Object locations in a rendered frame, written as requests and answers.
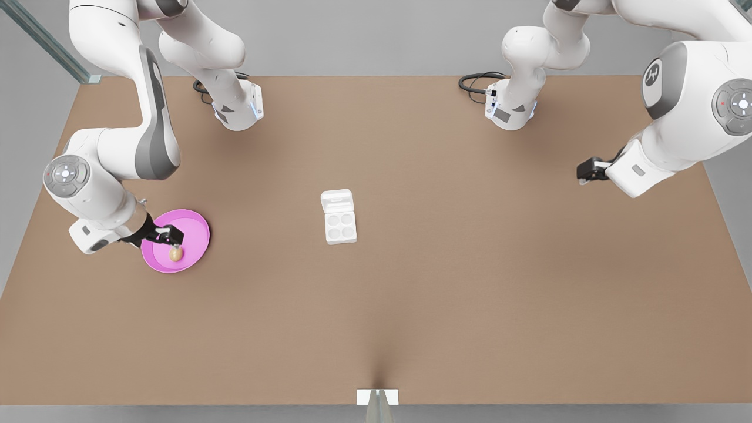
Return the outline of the white egg box lid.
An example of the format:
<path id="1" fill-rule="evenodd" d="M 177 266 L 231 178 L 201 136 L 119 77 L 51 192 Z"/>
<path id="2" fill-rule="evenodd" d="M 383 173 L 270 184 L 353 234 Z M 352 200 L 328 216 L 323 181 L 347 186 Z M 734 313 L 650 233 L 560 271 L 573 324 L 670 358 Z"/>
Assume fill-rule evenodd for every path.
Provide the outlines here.
<path id="1" fill-rule="evenodd" d="M 320 196 L 320 201 L 324 214 L 354 211 L 354 196 L 349 189 L 324 191 Z"/>

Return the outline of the white egg box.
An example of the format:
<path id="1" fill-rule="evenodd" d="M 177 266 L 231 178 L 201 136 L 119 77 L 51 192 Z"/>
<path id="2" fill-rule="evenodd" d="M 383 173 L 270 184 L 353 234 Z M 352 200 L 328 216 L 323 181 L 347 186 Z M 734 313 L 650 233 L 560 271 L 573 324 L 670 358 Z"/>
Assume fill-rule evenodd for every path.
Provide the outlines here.
<path id="1" fill-rule="evenodd" d="M 325 214 L 325 238 L 327 244 L 355 243 L 357 241 L 355 213 L 345 211 Z"/>

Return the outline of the pink round plate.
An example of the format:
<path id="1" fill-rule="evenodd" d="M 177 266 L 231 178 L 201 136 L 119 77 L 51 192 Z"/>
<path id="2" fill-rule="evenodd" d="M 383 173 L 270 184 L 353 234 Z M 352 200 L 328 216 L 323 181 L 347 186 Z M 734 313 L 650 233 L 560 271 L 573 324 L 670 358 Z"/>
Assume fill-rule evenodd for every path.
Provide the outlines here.
<path id="1" fill-rule="evenodd" d="M 175 226 L 183 236 L 183 256 L 178 261 L 169 257 L 171 246 L 143 241 L 140 251 L 148 267 L 161 273 L 177 273 L 199 262 L 210 243 L 210 228 L 201 214 L 188 209 L 175 209 L 154 219 L 159 227 Z"/>

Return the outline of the silver frame post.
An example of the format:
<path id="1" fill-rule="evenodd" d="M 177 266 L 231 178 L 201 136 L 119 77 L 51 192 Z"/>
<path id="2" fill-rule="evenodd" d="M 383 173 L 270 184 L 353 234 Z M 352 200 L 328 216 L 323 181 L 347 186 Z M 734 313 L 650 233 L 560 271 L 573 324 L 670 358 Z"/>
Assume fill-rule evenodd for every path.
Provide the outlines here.
<path id="1" fill-rule="evenodd" d="M 62 69 L 72 75 L 80 84 L 98 84 L 102 75 L 93 75 L 64 46 L 37 21 L 37 19 L 17 0 L 0 0 L 3 10 L 21 27 Z"/>
<path id="2" fill-rule="evenodd" d="M 355 404 L 366 406 L 364 423 L 395 423 L 391 406 L 398 405 L 398 389 L 357 389 Z"/>

